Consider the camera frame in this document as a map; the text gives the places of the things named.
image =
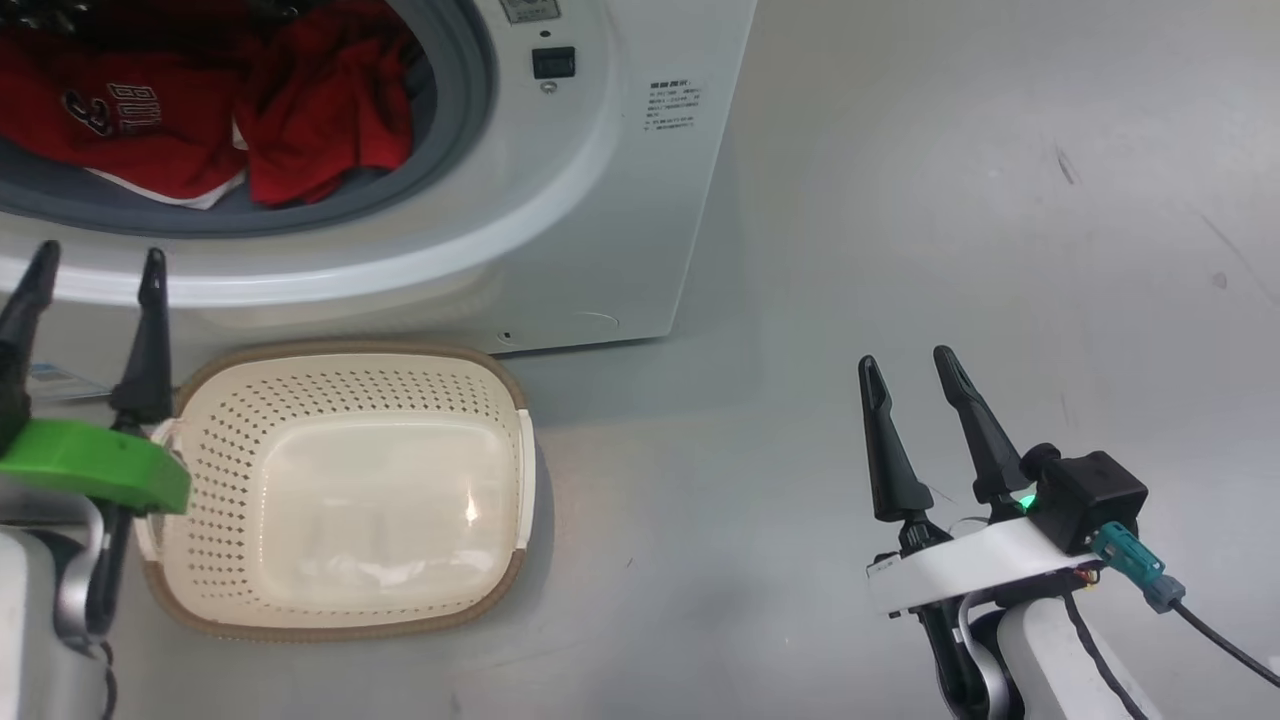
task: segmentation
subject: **white washing machine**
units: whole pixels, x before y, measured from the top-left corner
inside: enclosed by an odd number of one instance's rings
[[[36,360],[84,382],[51,392],[116,380],[152,245],[175,378],[294,338],[504,352],[669,331],[755,0],[389,3],[426,56],[416,150],[316,205],[170,208],[0,142],[0,283],[63,243]]]

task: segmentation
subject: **gray floor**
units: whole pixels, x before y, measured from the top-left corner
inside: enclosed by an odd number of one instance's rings
[[[1280,656],[1280,5],[763,0],[672,337],[511,361],[544,483],[472,626],[218,642],[141,583],[120,717],[924,719],[870,612],[854,378],[873,352],[937,519],[973,512],[929,351],[1020,447],[1106,448],[1188,603]],[[1169,717],[1275,696],[1117,578],[1085,614]]]

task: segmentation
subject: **laundry basket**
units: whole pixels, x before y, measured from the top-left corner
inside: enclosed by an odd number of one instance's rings
[[[402,343],[233,355],[156,433],[186,515],[140,519],[152,593],[224,637],[323,642],[467,623],[511,588],[532,525],[532,425],[493,359]]]

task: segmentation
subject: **blue connector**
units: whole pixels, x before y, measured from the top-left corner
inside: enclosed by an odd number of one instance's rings
[[[1169,612],[1172,601],[1187,596],[1187,588],[1165,574],[1165,564],[1120,523],[1102,525],[1091,548],[1107,566],[1133,580],[1156,612]]]

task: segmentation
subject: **black button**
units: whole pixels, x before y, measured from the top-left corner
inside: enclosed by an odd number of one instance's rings
[[[552,79],[577,74],[577,51],[572,47],[538,47],[534,50],[534,77]]]

